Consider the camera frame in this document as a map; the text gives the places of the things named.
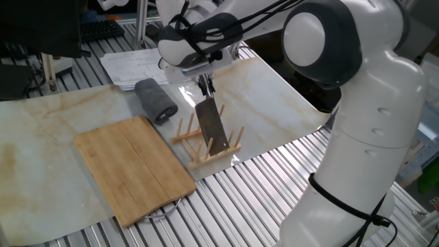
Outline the white Franka Hand gripper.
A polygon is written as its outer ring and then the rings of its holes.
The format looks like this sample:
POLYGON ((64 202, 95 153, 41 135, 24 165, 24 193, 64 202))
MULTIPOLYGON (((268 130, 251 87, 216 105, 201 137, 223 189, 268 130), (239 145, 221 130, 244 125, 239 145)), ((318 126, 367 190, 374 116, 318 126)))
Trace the white Franka Hand gripper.
POLYGON ((203 74, 212 74, 215 70, 226 67, 233 61, 233 57, 228 47, 221 49, 220 52, 222 53, 222 59, 220 60, 214 60, 212 62, 209 62, 208 60, 197 62, 195 65, 185 68, 170 65, 161 58, 161 69, 164 71, 167 81, 171 84, 185 82, 198 76, 198 86, 200 87, 203 96, 207 96, 209 92, 209 96, 213 97, 215 88, 213 86, 212 78, 208 76, 206 81, 203 74))

